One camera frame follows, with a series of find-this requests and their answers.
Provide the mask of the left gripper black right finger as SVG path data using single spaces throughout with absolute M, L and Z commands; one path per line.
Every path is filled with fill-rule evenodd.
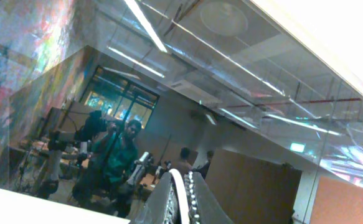
M 191 224 L 234 224 L 199 172 L 184 176 Z

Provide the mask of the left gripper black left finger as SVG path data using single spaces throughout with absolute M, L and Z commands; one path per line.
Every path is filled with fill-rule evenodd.
M 179 206 L 174 181 L 165 173 L 131 224 L 176 224 Z

